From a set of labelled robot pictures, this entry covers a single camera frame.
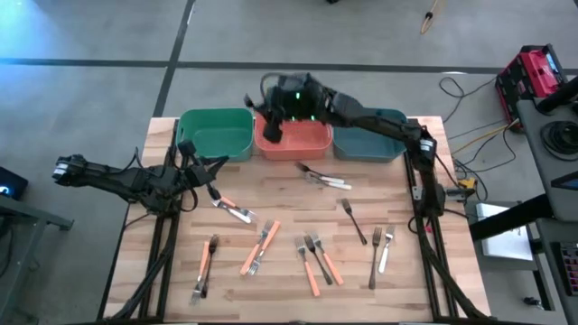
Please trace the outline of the black tube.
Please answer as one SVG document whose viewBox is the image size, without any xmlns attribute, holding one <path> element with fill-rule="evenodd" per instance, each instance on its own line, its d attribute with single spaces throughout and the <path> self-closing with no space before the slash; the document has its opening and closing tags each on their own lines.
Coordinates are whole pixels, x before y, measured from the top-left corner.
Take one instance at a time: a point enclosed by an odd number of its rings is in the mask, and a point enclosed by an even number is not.
<svg viewBox="0 0 578 325">
<path fill-rule="evenodd" d="M 551 114 L 561 105 L 573 102 L 578 98 L 578 75 L 564 83 L 555 93 L 541 100 L 536 109 L 545 115 Z"/>
</svg>

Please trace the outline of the dark tablet screen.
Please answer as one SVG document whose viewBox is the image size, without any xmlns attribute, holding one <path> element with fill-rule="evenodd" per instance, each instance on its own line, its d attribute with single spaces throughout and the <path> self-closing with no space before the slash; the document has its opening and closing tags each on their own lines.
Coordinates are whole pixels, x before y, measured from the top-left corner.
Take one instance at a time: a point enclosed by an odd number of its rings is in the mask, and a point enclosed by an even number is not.
<svg viewBox="0 0 578 325">
<path fill-rule="evenodd" d="M 551 180 L 551 187 L 578 191 L 578 171 Z"/>
</svg>

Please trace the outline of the grey metal bench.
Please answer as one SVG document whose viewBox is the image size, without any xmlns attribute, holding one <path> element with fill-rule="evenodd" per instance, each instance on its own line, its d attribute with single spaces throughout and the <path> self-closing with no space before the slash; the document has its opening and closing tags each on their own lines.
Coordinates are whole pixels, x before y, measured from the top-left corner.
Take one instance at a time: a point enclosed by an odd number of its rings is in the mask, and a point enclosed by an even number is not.
<svg viewBox="0 0 578 325">
<path fill-rule="evenodd" d="M 44 229 L 48 225 L 53 225 L 60 230 L 68 231 L 74 221 L 4 196 L 0 196 L 0 212 L 12 214 L 14 222 L 21 223 L 21 226 L 14 227 L 7 267 L 0 267 L 0 325 L 2 325 L 14 311 L 23 280 Z"/>
</svg>

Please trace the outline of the black beam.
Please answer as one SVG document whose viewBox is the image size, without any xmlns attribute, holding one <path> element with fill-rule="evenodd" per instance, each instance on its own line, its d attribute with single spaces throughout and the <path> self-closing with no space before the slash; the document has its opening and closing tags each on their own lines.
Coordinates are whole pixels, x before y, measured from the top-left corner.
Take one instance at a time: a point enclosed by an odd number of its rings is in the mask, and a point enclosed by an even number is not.
<svg viewBox="0 0 578 325">
<path fill-rule="evenodd" d="M 474 242 L 494 237 L 514 228 L 520 228 L 540 218 L 553 218 L 554 212 L 545 194 L 524 201 L 496 215 L 470 225 Z"/>
</svg>

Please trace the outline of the grey low table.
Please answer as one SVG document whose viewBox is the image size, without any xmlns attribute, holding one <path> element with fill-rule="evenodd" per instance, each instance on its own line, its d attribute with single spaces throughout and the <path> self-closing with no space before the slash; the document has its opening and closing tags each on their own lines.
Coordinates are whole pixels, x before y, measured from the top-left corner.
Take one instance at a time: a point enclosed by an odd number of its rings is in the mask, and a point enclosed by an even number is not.
<svg viewBox="0 0 578 325">
<path fill-rule="evenodd" d="M 561 242 L 578 242 L 578 222 L 541 218 L 536 222 L 539 251 L 550 267 L 568 325 L 578 325 L 578 296 L 569 296 L 562 277 Z"/>
</svg>

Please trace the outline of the blue plastic bin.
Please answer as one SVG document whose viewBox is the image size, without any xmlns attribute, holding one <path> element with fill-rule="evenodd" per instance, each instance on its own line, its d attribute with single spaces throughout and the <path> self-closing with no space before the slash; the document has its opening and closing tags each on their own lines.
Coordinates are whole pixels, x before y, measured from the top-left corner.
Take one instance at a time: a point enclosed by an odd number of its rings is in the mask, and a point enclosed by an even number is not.
<svg viewBox="0 0 578 325">
<path fill-rule="evenodd" d="M 343 161 L 390 163 L 406 151 L 404 144 L 393 138 L 358 127 L 331 123 L 334 156 Z"/>
</svg>

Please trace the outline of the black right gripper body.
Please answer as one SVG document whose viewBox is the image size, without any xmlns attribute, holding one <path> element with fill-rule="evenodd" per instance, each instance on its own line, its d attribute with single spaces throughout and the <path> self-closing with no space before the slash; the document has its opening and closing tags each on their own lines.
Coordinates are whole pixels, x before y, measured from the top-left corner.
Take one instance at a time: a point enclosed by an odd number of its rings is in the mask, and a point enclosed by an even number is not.
<svg viewBox="0 0 578 325">
<path fill-rule="evenodd" d="M 280 143 L 284 121 L 319 119 L 327 108 L 328 96 L 325 87 L 310 73 L 269 72 L 263 76 L 263 84 L 273 78 L 276 83 L 263 89 L 263 136 L 271 143 Z"/>
</svg>

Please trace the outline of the black device with blue light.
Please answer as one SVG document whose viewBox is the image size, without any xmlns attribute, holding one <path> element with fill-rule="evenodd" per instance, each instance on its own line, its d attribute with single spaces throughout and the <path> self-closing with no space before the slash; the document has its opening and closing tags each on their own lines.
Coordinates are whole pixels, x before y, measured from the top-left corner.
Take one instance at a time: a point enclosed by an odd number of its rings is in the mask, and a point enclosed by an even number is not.
<svg viewBox="0 0 578 325">
<path fill-rule="evenodd" d="M 19 200 L 27 186 L 25 178 L 0 166 L 0 195 Z"/>
</svg>

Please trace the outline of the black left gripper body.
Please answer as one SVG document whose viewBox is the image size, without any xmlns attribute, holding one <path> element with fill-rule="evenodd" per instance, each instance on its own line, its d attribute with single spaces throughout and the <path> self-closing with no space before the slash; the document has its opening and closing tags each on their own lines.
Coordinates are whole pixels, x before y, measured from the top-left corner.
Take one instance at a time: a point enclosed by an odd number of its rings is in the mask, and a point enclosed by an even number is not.
<svg viewBox="0 0 578 325">
<path fill-rule="evenodd" d="M 198 157 L 196 155 L 197 150 L 191 140 L 179 142 L 178 149 L 182 158 L 187 158 L 192 161 L 192 165 L 185 167 L 183 172 L 187 182 L 193 188 L 206 186 L 211 199 L 220 200 L 221 195 L 219 191 L 211 184 L 216 180 L 216 176 L 211 176 L 208 173 L 208 169 L 212 165 L 205 164 L 206 157 Z"/>
</svg>

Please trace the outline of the green plastic bin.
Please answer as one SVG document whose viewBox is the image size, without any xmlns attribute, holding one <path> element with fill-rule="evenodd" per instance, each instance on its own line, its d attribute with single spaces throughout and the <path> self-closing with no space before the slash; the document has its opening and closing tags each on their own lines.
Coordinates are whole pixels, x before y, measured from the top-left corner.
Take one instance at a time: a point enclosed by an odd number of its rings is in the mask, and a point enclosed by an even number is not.
<svg viewBox="0 0 578 325">
<path fill-rule="evenodd" d="M 253 152 L 253 132 L 254 117 L 245 108 L 192 109 L 179 119 L 176 142 L 191 140 L 199 156 L 244 162 Z"/>
</svg>

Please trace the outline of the black keypad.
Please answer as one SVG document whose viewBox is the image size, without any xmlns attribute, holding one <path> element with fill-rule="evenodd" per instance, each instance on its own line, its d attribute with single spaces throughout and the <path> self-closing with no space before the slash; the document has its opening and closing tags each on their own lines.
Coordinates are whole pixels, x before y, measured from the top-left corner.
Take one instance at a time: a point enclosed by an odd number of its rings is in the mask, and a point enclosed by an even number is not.
<svg viewBox="0 0 578 325">
<path fill-rule="evenodd" d="M 578 242 L 561 242 L 562 277 L 569 296 L 578 296 Z"/>
</svg>

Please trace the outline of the red and black toolbox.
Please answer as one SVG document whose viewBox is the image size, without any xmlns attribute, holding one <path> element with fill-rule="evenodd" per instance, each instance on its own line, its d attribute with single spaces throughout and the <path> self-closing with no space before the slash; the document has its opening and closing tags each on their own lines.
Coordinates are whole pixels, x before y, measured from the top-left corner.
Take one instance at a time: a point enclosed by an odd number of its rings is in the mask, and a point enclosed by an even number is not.
<svg viewBox="0 0 578 325">
<path fill-rule="evenodd" d="M 518 118 L 517 102 L 546 98 L 568 81 L 553 45 L 524 45 L 496 77 L 494 87 L 508 123 Z"/>
</svg>

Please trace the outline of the orange plastic bin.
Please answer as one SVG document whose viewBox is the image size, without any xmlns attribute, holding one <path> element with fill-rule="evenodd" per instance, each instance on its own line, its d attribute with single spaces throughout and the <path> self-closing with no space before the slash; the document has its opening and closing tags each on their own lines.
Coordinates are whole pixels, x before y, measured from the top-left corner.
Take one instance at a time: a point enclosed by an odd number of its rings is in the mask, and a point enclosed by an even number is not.
<svg viewBox="0 0 578 325">
<path fill-rule="evenodd" d="M 273 144 L 265 139 L 266 121 L 261 115 L 255 117 L 254 143 L 267 160 L 297 161 L 323 159 L 332 145 L 332 128 L 320 122 L 307 120 L 283 122 L 282 139 Z"/>
</svg>

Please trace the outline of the white box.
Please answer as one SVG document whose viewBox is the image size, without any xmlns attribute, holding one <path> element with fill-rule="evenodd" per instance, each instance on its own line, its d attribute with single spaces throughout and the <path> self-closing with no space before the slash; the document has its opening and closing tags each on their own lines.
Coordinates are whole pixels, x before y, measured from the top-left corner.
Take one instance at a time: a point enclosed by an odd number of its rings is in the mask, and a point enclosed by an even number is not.
<svg viewBox="0 0 578 325">
<path fill-rule="evenodd" d="M 478 221 L 493 217 L 506 211 L 506 207 L 492 205 L 488 203 L 477 203 L 476 213 Z M 503 232 L 494 237 L 489 237 L 481 241 L 482 253 L 489 257 L 509 258 L 516 260 L 532 261 L 527 227 L 517 227 Z"/>
</svg>

